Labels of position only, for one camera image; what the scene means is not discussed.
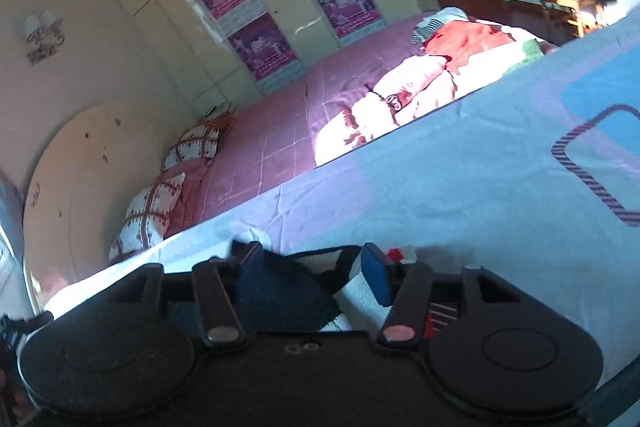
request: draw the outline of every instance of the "patterned pillowcase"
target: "patterned pillowcase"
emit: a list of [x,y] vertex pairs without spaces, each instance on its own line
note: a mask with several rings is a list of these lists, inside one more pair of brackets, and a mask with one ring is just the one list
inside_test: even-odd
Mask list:
[[180,197],[185,174],[142,190],[129,205],[122,230],[109,251],[111,264],[131,252],[145,251],[164,239],[169,217]]
[[213,158],[218,149],[218,138],[220,130],[217,126],[197,125],[188,130],[178,140],[178,143],[171,147],[169,154],[162,165],[162,172],[168,171],[171,167],[185,160],[194,158]]

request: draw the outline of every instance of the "curved headboard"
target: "curved headboard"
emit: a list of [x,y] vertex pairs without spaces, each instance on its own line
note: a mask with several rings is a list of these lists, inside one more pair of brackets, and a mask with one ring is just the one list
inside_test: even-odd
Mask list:
[[35,312],[104,269],[133,197],[193,123],[161,102],[117,100],[78,114],[51,141],[24,211],[24,275]]

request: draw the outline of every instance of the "wooden stool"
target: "wooden stool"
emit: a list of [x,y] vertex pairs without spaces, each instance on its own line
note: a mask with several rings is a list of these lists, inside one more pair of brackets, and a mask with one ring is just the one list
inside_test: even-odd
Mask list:
[[[576,26],[578,29],[578,37],[582,38],[586,35],[586,33],[593,31],[598,28],[602,28],[602,22],[604,21],[604,7],[598,0],[540,0],[540,4],[542,4],[543,11],[545,13],[545,20],[547,24],[547,28],[551,22],[551,8],[547,5],[548,3],[556,4],[558,6],[564,6],[571,10],[567,17],[565,17],[564,21]],[[596,9],[596,23],[589,20],[585,20],[580,15],[580,12],[589,6],[593,6]]]

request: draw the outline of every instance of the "clothing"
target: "clothing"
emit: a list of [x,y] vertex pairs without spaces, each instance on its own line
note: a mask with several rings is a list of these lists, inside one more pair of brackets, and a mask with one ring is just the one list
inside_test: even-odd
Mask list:
[[434,33],[442,28],[446,23],[451,21],[464,21],[468,22],[469,17],[466,16],[460,8],[449,7],[439,12],[425,17],[415,27],[413,43],[417,46],[423,47],[424,43],[429,41]]
[[447,70],[457,74],[460,66],[468,64],[471,55],[511,42],[514,42],[514,39],[501,32],[496,26],[452,21],[434,33],[431,40],[425,44],[424,50],[429,55],[450,57]]

